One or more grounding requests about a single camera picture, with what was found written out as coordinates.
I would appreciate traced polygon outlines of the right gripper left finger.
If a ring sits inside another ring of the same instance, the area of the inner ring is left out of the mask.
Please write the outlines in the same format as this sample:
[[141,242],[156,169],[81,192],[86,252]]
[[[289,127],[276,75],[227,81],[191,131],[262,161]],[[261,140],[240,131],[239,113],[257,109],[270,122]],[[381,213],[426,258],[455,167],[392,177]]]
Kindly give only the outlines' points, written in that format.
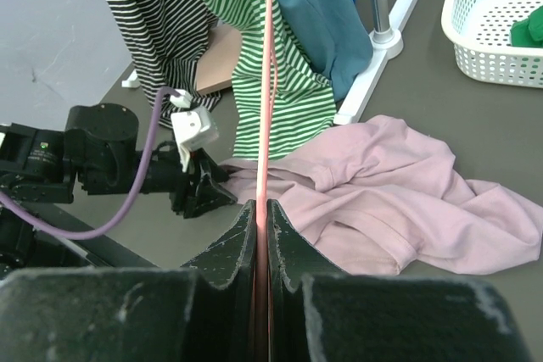
[[255,203],[183,267],[41,268],[1,284],[4,361],[250,361]]

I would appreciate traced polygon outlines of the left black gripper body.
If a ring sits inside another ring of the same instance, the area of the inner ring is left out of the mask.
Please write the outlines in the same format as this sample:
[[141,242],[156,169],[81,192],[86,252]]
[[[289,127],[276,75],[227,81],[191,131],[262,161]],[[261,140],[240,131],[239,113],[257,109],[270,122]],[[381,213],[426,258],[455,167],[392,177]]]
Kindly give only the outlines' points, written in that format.
[[168,193],[171,210],[184,218],[197,218],[212,210],[212,199],[204,191],[201,164],[209,155],[199,149],[189,153],[188,171],[182,170],[173,141],[161,142],[151,153],[141,194]]

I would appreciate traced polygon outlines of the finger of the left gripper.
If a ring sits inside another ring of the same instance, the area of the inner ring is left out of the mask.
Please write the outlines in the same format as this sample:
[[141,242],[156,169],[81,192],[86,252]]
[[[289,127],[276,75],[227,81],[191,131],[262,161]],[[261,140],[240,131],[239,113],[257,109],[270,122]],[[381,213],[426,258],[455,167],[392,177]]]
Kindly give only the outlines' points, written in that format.
[[203,209],[218,209],[238,201],[223,186],[229,180],[229,174],[207,152],[199,152],[199,169],[199,203]]

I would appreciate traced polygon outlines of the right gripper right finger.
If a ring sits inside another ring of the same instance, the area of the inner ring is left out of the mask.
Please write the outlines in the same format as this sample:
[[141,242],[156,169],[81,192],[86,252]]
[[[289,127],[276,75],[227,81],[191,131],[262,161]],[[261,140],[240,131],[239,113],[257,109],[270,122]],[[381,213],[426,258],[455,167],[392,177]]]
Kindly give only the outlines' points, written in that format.
[[353,276],[268,209],[274,361],[529,361],[505,299],[461,277]]

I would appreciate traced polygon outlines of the pink tank top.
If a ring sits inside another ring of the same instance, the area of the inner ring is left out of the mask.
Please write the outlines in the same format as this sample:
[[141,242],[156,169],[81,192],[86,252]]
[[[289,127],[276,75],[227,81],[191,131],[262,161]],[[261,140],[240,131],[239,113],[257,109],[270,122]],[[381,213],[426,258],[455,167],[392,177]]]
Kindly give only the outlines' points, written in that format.
[[410,263],[488,275],[536,261],[542,208],[467,180],[442,141],[379,115],[324,131],[268,165],[267,194],[340,269],[400,274]]

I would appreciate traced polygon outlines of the pink hanger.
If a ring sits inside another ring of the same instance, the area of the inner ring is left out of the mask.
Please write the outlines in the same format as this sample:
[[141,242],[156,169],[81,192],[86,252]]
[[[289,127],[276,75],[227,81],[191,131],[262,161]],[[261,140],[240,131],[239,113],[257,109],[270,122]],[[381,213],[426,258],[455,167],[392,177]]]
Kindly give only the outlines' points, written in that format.
[[267,237],[267,171],[272,110],[277,91],[278,68],[275,54],[273,0],[265,0],[260,95],[259,156],[256,177],[256,249],[254,276],[254,357],[270,358],[270,289]]

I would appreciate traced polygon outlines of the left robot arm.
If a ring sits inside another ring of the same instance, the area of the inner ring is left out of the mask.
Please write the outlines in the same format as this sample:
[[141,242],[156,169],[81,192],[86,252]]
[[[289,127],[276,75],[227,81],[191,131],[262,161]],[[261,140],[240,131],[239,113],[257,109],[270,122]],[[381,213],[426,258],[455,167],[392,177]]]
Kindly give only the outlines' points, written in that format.
[[[151,149],[141,193],[166,192],[174,213],[186,219],[237,199],[223,187],[229,176],[204,150],[218,137],[204,107],[171,116],[173,138]],[[1,191],[17,203],[72,203],[76,183],[89,195],[125,194],[137,178],[139,121],[115,103],[70,110],[63,131],[4,125]],[[86,248],[47,237],[10,209],[1,211],[1,274],[24,267],[103,267]]]

